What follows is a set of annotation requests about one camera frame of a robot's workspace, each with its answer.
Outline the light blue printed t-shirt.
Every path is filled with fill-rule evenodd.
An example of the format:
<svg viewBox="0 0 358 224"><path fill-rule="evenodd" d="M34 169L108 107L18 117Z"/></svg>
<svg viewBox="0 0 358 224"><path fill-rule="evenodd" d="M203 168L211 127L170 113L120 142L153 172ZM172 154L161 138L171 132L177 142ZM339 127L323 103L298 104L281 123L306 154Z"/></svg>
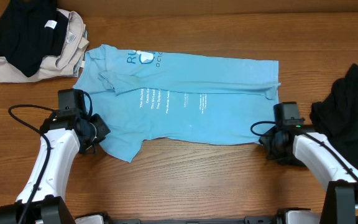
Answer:
<svg viewBox="0 0 358 224"><path fill-rule="evenodd" d="M278 103L279 62L120 50L87 51L75 88L110 132L101 147L131 162L146 140L256 143Z"/></svg>

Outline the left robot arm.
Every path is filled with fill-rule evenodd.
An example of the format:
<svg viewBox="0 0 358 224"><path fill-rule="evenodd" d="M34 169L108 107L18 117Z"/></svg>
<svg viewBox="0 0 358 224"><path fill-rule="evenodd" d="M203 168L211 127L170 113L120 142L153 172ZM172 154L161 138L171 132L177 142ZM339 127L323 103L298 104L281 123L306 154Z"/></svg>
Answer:
<svg viewBox="0 0 358 224"><path fill-rule="evenodd" d="M78 109L54 111L40 127L40 151L16 201L0 207L1 223L74 223L65 204L73 160L110 133L98 114Z"/></svg>

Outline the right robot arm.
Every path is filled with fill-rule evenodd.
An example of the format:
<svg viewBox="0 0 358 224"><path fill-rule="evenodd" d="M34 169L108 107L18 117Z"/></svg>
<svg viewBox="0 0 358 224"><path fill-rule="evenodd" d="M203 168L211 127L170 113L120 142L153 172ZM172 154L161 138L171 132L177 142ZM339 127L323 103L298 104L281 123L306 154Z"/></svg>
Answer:
<svg viewBox="0 0 358 224"><path fill-rule="evenodd" d="M271 223L358 223L358 170L309 125L274 124L260 134L268 159L304 164L326 192L321 213L308 208L282 208Z"/></svg>

